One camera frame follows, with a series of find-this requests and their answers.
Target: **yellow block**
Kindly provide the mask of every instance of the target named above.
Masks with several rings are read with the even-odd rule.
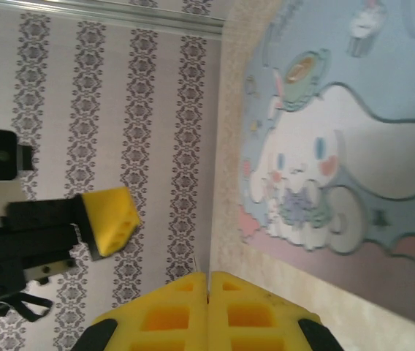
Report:
[[[105,351],[207,351],[207,285],[188,276],[103,314],[118,322]]]
[[[210,351],[312,351],[298,321],[317,314],[224,272],[211,275]]]
[[[114,188],[81,196],[100,255],[110,256],[122,249],[140,225],[129,189]]]

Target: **cartoon eye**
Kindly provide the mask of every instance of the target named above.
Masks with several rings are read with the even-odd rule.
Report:
[[[317,159],[323,159],[326,155],[326,142],[324,138],[318,137],[315,139],[315,157]]]
[[[286,157],[283,154],[278,155],[278,169],[283,170],[283,166],[286,164]]]

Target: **yellow plastic part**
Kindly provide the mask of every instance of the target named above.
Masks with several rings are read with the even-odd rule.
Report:
[[[106,257],[122,249],[140,218],[126,187],[81,195],[97,249]]]
[[[317,314],[224,272],[211,275],[210,351],[312,351],[298,321]]]
[[[208,304],[203,273],[188,276],[97,318],[118,322],[105,351],[207,351]]]

